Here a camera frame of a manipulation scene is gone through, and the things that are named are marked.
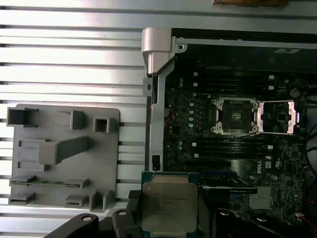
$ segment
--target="cpu socket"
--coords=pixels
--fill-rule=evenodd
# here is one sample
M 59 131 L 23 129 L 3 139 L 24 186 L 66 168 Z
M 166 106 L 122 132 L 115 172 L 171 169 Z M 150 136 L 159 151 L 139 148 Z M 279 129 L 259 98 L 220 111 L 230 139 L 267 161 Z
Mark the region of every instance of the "cpu socket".
M 293 101 L 259 102 L 251 98 L 212 99 L 217 107 L 211 132 L 223 135 L 249 133 L 293 134 L 299 120 Z

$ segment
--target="ribbed metal surface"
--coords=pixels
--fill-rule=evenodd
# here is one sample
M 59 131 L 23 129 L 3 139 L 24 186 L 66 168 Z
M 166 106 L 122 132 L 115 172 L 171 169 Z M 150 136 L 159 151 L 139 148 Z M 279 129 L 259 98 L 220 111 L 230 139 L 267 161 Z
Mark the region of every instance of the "ribbed metal surface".
M 211 0 L 0 1 L 0 237 L 38 237 L 83 210 L 8 206 L 18 103 L 118 108 L 117 198 L 140 189 L 146 99 L 140 53 L 145 27 L 317 33 L 317 3 L 285 9 L 214 7 Z M 124 207 L 117 202 L 116 207 Z

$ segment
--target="dell logo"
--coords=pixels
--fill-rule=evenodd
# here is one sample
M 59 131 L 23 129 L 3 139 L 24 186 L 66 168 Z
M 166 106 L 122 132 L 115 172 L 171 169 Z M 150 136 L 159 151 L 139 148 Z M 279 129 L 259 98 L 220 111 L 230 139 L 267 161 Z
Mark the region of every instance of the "dell logo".
M 258 161 L 257 169 L 258 169 L 257 174 L 260 175 L 262 173 L 262 171 L 261 171 L 261 169 L 262 169 L 262 161 L 261 160 Z

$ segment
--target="screw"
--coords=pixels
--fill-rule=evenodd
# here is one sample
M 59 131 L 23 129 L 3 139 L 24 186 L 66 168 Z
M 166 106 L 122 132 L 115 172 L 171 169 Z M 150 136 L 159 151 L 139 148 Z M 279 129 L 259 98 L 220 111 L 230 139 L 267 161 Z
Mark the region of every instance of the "screw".
M 90 221 L 92 219 L 92 217 L 83 217 L 82 218 L 82 220 L 84 221 L 84 222 L 88 222 L 88 221 Z

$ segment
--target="circuit board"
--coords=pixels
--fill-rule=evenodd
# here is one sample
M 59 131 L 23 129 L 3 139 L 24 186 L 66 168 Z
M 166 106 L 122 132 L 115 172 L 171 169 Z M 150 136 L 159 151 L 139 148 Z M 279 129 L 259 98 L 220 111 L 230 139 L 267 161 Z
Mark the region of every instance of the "circuit board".
M 243 219 L 266 214 L 297 224 L 294 214 L 302 209 L 305 163 L 307 98 L 298 93 L 303 85 L 305 77 L 294 74 L 195 69 L 170 75 L 165 89 L 163 170 L 234 171 L 258 192 L 217 192 L 214 202 L 219 207 Z M 261 105 L 254 102 L 270 102 L 264 104 L 265 115 L 258 117 L 263 131 L 254 129 L 252 112 Z M 297 113 L 291 127 L 289 102 Z M 203 179 L 200 185 L 208 182 Z

